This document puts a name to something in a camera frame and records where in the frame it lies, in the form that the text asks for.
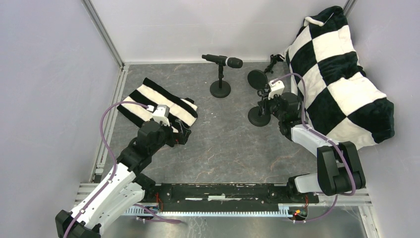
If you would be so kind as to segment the black mic stand ring holder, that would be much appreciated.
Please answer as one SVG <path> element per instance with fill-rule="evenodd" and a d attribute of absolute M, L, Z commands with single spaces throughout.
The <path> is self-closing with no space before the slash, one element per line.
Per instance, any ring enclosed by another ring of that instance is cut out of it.
<path fill-rule="evenodd" d="M 252 107 L 248 112 L 249 122 L 258 127 L 266 126 L 270 122 L 271 115 L 259 115 L 259 106 Z"/>

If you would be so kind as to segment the black mic stand with clip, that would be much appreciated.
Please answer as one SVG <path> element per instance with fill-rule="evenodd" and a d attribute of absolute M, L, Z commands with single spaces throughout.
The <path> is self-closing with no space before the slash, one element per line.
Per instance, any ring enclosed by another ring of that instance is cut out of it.
<path fill-rule="evenodd" d="M 213 82 L 210 86 L 210 93 L 216 98 L 225 98 L 231 92 L 230 84 L 223 80 L 223 69 L 224 66 L 218 66 L 218 81 Z"/>

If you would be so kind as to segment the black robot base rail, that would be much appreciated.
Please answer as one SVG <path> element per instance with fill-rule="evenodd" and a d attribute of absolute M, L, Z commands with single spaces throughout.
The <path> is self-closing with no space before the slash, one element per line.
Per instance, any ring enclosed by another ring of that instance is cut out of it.
<path fill-rule="evenodd" d="M 282 205 L 318 204 L 319 198 L 275 183 L 162 183 L 141 203 L 163 212 L 275 212 Z"/>

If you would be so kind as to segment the black handheld microphone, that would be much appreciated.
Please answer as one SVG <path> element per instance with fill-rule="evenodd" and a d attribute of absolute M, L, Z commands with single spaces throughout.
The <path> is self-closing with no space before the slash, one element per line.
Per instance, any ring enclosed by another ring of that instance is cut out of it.
<path fill-rule="evenodd" d="M 202 55 L 202 59 L 216 63 L 221 66 L 228 66 L 231 68 L 241 68 L 243 66 L 243 61 L 239 58 L 226 57 L 226 56 L 217 56 L 217 55 Z"/>

